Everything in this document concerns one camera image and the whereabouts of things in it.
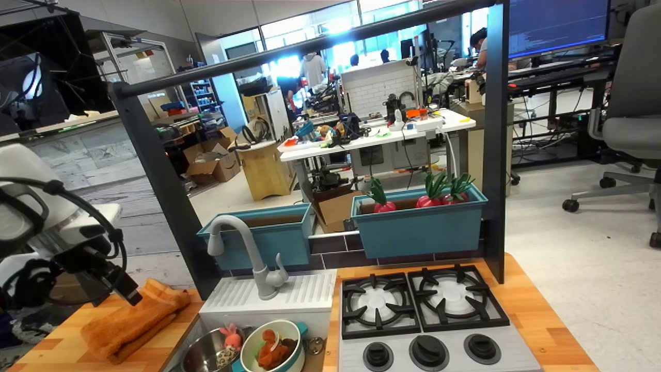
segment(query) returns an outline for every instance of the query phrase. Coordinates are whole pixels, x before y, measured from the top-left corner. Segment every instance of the teal pot handle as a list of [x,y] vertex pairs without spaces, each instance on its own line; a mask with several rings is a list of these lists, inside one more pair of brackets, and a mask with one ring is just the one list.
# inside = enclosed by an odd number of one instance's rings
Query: teal pot handle
[[303,322],[294,322],[296,324],[296,328],[298,328],[298,332],[300,332],[301,337],[305,337],[307,334],[307,326]]
[[234,363],[232,363],[232,372],[246,372],[241,365],[241,357],[239,357]]

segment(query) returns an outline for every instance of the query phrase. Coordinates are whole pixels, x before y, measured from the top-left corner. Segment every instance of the black knob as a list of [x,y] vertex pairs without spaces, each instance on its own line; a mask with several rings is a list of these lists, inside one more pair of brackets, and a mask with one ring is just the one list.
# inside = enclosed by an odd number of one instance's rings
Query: black knob
[[446,360],[446,349],[433,336],[418,336],[413,340],[413,358],[425,367],[438,367]]
[[491,359],[496,356],[496,345],[492,339],[482,334],[477,334],[468,341],[468,348],[476,357]]
[[374,342],[368,345],[366,354],[367,362],[374,367],[383,367],[390,360],[390,353],[384,344]]

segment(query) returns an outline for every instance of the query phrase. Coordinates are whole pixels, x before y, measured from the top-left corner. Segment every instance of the blue bin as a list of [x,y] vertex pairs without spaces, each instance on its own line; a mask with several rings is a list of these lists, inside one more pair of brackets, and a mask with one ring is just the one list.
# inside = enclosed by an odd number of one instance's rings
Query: blue bin
[[[368,214],[361,214],[361,207],[374,204],[374,200],[354,197],[351,218],[358,225],[365,255],[379,258],[477,250],[487,199],[474,185],[467,192],[470,201],[466,203]],[[413,207],[424,195],[424,189],[386,193],[398,209]]]
[[[309,203],[222,214],[238,217],[251,227],[257,248],[269,267],[275,267],[278,253],[283,265],[307,265],[310,262],[307,237],[312,235],[314,221]],[[205,242],[209,241],[210,225],[211,221],[198,232],[198,236],[203,237]],[[231,230],[222,230],[220,233],[225,244],[225,252],[216,257],[220,268],[252,269],[239,232],[230,226],[223,228]]]

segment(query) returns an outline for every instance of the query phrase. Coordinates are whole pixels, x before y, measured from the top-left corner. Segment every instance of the gray faucet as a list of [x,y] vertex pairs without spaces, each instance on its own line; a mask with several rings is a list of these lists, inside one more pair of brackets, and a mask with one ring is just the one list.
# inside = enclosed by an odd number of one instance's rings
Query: gray faucet
[[220,256],[225,251],[225,244],[223,238],[220,236],[220,228],[222,225],[230,225],[237,229],[241,234],[243,243],[248,251],[250,262],[253,265],[254,281],[257,283],[257,291],[259,298],[262,300],[270,300],[278,294],[278,288],[281,287],[287,279],[289,274],[280,260],[280,254],[276,255],[276,263],[279,270],[270,272],[268,266],[264,265],[262,255],[257,250],[257,244],[254,242],[253,233],[250,231],[248,225],[245,224],[240,218],[223,214],[216,217],[209,227],[209,243],[207,245],[207,252],[210,256]]

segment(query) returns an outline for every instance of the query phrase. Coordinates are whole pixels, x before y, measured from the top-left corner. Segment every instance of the orange towel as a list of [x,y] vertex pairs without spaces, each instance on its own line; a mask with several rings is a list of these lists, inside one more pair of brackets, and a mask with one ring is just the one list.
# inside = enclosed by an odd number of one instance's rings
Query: orange towel
[[81,336],[94,356],[112,364],[123,362],[190,303],[186,291],[176,291],[154,279],[147,279],[140,293],[142,301],[136,306],[125,304],[83,327]]

